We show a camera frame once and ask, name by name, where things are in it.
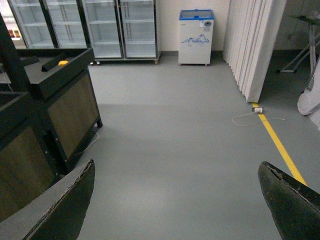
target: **blue freezer lid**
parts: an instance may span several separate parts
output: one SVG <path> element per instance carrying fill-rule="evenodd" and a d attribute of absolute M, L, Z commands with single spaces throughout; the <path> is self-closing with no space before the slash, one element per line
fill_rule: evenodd
<path fill-rule="evenodd" d="M 182 10 L 179 20 L 213 20 L 215 19 L 214 11 L 211 9 L 204 10 Z"/>

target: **grey floor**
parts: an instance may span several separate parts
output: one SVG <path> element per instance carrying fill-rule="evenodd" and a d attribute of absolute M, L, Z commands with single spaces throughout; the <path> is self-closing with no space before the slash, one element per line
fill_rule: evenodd
<path fill-rule="evenodd" d="M 270 123 L 320 192 L 320 132 L 296 108 L 305 68 L 295 76 L 270 70 L 260 105 L 267 118 L 286 118 Z M 96 176 L 79 240 L 281 239 L 257 171 L 262 161 L 289 170 L 263 124 L 233 124 L 252 106 L 220 56 L 207 67 L 163 56 L 159 65 L 89 70 L 104 127 L 80 160 L 94 159 Z"/>

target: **dark curved object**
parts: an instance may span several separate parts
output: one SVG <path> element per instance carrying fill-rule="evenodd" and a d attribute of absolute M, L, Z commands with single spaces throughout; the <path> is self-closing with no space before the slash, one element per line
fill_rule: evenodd
<path fill-rule="evenodd" d="M 95 164 L 88 160 L 0 223 L 1 240 L 76 240 L 94 189 Z"/>
<path fill-rule="evenodd" d="M 281 238 L 319 240 L 320 195 L 266 161 L 258 177 Z"/>

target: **glass door refrigerator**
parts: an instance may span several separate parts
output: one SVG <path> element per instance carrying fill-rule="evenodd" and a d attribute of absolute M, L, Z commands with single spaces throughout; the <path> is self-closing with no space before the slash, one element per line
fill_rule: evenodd
<path fill-rule="evenodd" d="M 160 57 L 156 0 L 82 0 L 96 62 Z"/>
<path fill-rule="evenodd" d="M 122 58 L 117 5 L 114 0 L 82 2 L 96 58 Z"/>
<path fill-rule="evenodd" d="M 153 0 L 120 0 L 123 41 L 127 58 L 156 57 Z"/>
<path fill-rule="evenodd" d="M 27 48 L 54 48 L 52 33 L 39 0 L 8 0 L 8 3 Z"/>
<path fill-rule="evenodd" d="M 46 0 L 58 47 L 87 48 L 83 23 L 76 0 Z"/>

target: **yellow floor line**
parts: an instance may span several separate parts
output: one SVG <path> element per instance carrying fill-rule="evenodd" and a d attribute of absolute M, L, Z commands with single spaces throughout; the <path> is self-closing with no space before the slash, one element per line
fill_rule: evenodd
<path fill-rule="evenodd" d="M 259 107 L 258 104 L 256 103 L 252 103 L 252 106 L 254 108 Z M 265 126 L 266 130 L 268 131 L 271 139 L 273 140 L 276 148 L 279 150 L 281 156 L 283 157 L 283 160 L 285 161 L 286 165 L 288 166 L 290 172 L 292 173 L 293 177 L 298 180 L 300 183 L 304 184 L 307 186 L 306 181 L 304 180 L 304 178 L 301 176 L 299 170 L 297 169 L 296 165 L 294 164 L 294 162 L 292 161 L 291 157 L 289 156 L 287 150 L 285 149 L 285 147 L 283 146 L 283 144 L 281 143 L 280 139 L 278 138 L 277 134 L 275 133 L 274 129 L 272 128 L 272 126 L 270 125 L 269 121 L 267 120 L 266 116 L 262 113 L 262 114 L 258 114 L 258 116 L 260 117 L 261 121 L 263 121 L 263 125 Z"/>

